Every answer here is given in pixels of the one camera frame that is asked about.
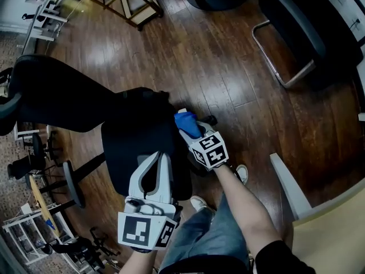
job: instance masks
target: jeans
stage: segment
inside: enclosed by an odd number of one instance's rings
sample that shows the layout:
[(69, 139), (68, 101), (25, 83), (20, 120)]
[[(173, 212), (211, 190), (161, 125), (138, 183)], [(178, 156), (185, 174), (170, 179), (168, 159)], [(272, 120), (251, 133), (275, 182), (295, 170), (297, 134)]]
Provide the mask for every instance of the jeans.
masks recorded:
[(164, 269), (180, 260), (202, 255), (223, 255), (240, 259), (248, 269), (246, 241), (229, 209), (226, 196), (215, 214), (203, 208), (180, 226), (161, 264)]

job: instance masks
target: shoe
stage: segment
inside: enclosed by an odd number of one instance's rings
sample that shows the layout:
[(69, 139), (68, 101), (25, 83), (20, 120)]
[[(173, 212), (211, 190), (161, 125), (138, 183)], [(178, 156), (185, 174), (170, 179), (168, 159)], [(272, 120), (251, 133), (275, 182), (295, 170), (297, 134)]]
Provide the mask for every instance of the shoe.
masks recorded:
[(190, 202), (192, 203), (192, 206), (196, 212), (202, 210), (203, 208), (208, 208), (208, 204), (202, 197), (194, 195), (190, 198)]
[(240, 176), (241, 181), (245, 185), (249, 179), (249, 171), (248, 171), (247, 167), (243, 164), (240, 164), (236, 168), (236, 171), (237, 171), (238, 175)]

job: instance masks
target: human arm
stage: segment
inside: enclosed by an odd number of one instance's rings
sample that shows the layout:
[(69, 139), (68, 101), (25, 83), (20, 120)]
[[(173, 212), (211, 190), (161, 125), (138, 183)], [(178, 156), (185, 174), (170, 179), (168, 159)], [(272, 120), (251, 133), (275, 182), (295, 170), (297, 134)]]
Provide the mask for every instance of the human arm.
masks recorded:
[(151, 274), (157, 251), (140, 253), (134, 251), (119, 274)]
[(254, 258), (261, 249), (281, 240), (269, 213), (226, 165), (214, 169), (223, 187), (229, 208)]

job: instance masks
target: chair armrest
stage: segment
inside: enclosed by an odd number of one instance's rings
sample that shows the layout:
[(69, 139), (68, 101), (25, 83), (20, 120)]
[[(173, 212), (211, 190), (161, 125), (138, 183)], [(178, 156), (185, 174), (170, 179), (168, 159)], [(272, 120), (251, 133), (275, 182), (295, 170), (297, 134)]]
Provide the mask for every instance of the chair armrest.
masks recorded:
[(21, 104), (22, 94), (17, 93), (7, 103), (0, 104), (0, 119), (11, 115), (15, 112)]
[(10, 77), (12, 70), (13, 68), (11, 67), (0, 72), (0, 84), (7, 81), (7, 79)]
[(323, 43), (321, 37), (317, 33), (314, 26), (311, 24), (307, 16), (304, 15), (302, 10), (293, 2), (293, 0), (279, 0), (281, 4), (289, 11), (296, 22), (300, 25), (306, 36), (308, 37), (310, 43), (312, 44), (314, 50), (317, 52), (320, 58), (326, 56), (326, 46)]

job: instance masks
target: wall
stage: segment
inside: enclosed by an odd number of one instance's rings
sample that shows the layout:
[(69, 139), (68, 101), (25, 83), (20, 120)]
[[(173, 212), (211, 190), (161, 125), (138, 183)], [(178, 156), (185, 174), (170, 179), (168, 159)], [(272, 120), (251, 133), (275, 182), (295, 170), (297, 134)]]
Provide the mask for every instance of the wall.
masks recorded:
[(37, 6), (35, 0), (0, 0), (0, 30), (26, 33), (30, 21), (22, 16), (35, 13)]

